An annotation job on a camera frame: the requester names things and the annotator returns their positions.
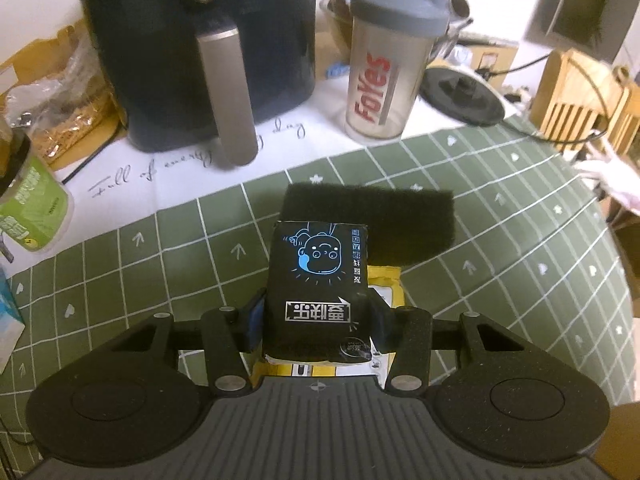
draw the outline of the clear plastic bottle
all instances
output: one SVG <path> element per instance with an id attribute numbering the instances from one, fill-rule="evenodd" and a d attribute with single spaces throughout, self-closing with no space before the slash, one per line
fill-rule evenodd
<path id="1" fill-rule="evenodd" d="M 351 0 L 347 125 L 379 139 L 402 134 L 449 11 L 431 0 Z"/>
<path id="2" fill-rule="evenodd" d="M 0 176 L 0 230 L 28 251 L 53 247 L 68 227 L 73 199 L 14 130 L 8 167 Z"/>

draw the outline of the air fryer handle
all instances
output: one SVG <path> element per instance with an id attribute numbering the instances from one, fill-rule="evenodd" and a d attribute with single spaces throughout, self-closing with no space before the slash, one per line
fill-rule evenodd
<path id="1" fill-rule="evenodd" d="M 201 32 L 196 39 L 226 158 L 238 166 L 248 164 L 258 153 L 258 141 L 238 28 L 225 20 L 223 26 Z"/>

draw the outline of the black lid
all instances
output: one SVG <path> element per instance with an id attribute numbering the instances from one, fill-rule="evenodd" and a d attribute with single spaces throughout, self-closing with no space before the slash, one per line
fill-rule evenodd
<path id="1" fill-rule="evenodd" d="M 351 13 L 365 22 L 415 36 L 446 33 L 449 12 L 431 0 L 351 0 Z"/>
<path id="2" fill-rule="evenodd" d="M 504 119 L 500 98 L 482 81 L 454 68 L 424 72 L 420 95 L 446 116 L 473 126 L 493 126 Z"/>
<path id="3" fill-rule="evenodd" d="M 13 129 L 14 137 L 11 140 L 11 155 L 7 164 L 6 173 L 0 176 L 0 197 L 4 195 L 9 186 L 18 176 L 22 169 L 24 161 L 27 160 L 29 150 L 31 149 L 31 141 L 29 137 L 23 133 L 20 128 Z"/>

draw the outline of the cartoon face drawing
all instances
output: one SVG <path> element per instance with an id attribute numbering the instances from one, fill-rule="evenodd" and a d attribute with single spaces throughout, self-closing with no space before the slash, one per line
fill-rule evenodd
<path id="1" fill-rule="evenodd" d="M 340 269 L 340 240 L 328 234 L 309 238 L 298 250 L 298 266 L 312 274 L 333 274 Z"/>
<path id="2" fill-rule="evenodd" d="M 288 238 L 298 249 L 298 267 L 311 274 L 333 274 L 342 264 L 340 240 L 332 235 L 335 224 L 329 232 L 311 234 L 307 225 L 294 236 Z"/>

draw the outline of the table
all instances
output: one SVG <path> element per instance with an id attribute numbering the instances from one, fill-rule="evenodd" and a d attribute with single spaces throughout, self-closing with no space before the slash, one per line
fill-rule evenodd
<path id="1" fill-rule="evenodd" d="M 345 79 L 319 83 L 307 104 L 261 125 L 262 151 L 245 168 L 220 167 L 203 146 L 145 155 L 121 141 L 71 182 L 76 212 L 60 250 L 42 261 L 21 254 L 10 270 L 28 328 L 0 376 L 0 415 L 12 430 L 27 431 L 36 384 L 137 321 L 196 319 L 247 300 L 265 283 L 284 190 L 309 180 L 452 189 L 454 245 L 402 270 L 408 301 L 444 319 L 487 314 L 592 377 L 612 404 L 632 399 L 622 267 L 594 197 L 562 157 L 423 103 L 402 140 L 363 148 L 340 132 L 345 88 Z M 128 182 L 116 185 L 127 166 Z M 453 368 L 453 355 L 439 352 L 431 377 Z M 202 354 L 183 355 L 180 370 L 203 382 Z M 21 470 L 37 461 L 0 438 Z"/>

